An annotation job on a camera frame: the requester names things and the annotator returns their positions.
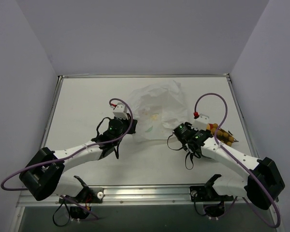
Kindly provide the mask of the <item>white plastic bag lemon print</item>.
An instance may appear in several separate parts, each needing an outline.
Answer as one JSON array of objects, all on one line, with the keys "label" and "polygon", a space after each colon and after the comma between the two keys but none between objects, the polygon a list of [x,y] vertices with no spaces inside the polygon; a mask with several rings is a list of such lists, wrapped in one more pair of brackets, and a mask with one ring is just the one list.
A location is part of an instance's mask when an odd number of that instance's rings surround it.
[{"label": "white plastic bag lemon print", "polygon": [[136,119],[137,142],[166,140],[172,130],[188,120],[181,84],[174,80],[136,89],[127,100]]}]

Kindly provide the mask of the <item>yellow fake longan bunch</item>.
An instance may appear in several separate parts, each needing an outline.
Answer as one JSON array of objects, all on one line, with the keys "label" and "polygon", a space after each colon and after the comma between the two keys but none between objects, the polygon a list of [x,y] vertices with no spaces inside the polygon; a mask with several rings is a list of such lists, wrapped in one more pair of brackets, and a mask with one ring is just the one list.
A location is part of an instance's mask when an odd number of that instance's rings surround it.
[{"label": "yellow fake longan bunch", "polygon": [[[211,134],[214,136],[215,131],[217,130],[218,124],[207,124],[206,129],[210,130]],[[230,131],[226,131],[222,128],[219,128],[217,131],[217,139],[220,140],[222,143],[225,143],[228,146],[232,146],[233,143],[239,142],[234,136],[231,134]]]}]

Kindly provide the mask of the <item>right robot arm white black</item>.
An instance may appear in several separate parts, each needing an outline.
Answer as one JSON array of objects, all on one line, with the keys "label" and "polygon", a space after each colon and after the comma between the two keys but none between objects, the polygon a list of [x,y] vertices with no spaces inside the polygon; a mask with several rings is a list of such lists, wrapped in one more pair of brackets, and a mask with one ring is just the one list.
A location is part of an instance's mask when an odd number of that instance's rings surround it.
[{"label": "right robot arm white black", "polygon": [[267,210],[285,188],[276,163],[265,157],[258,159],[218,143],[209,130],[195,130],[190,123],[182,123],[173,130],[174,135],[192,158],[210,158],[238,174],[238,177],[213,175],[204,185],[209,201],[224,197],[249,199],[256,207]]}]

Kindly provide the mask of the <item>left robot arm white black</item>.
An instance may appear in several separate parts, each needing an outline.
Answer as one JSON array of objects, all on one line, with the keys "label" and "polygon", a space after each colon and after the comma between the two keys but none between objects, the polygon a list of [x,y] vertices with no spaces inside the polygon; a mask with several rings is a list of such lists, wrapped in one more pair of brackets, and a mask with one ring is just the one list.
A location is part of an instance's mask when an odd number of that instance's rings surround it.
[{"label": "left robot arm white black", "polygon": [[89,142],[65,150],[52,151],[41,148],[22,171],[19,179],[37,201],[49,196],[62,195],[77,203],[100,197],[79,176],[63,176],[63,173],[81,164],[99,161],[114,153],[119,157],[119,145],[123,135],[134,134],[136,119],[109,119],[107,130]]}]

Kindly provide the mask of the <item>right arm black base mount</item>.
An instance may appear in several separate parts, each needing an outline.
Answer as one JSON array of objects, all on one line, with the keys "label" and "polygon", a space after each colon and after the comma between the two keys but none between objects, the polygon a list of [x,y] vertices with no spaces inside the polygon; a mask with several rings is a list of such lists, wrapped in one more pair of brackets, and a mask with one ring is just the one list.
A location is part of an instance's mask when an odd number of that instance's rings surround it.
[{"label": "right arm black base mount", "polygon": [[211,190],[207,190],[204,185],[195,185],[189,187],[190,199],[192,202],[231,202],[233,196],[217,195]]}]

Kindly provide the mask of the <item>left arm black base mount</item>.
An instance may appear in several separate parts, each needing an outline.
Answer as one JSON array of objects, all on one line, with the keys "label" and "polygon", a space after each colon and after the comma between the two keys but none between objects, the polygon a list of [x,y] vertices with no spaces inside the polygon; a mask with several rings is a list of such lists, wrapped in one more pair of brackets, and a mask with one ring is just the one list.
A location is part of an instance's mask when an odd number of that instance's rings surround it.
[{"label": "left arm black base mount", "polygon": [[63,195],[64,197],[70,198],[77,203],[102,203],[104,198],[104,189],[101,187],[97,188],[87,188],[83,189],[76,195],[72,197],[69,195]]}]

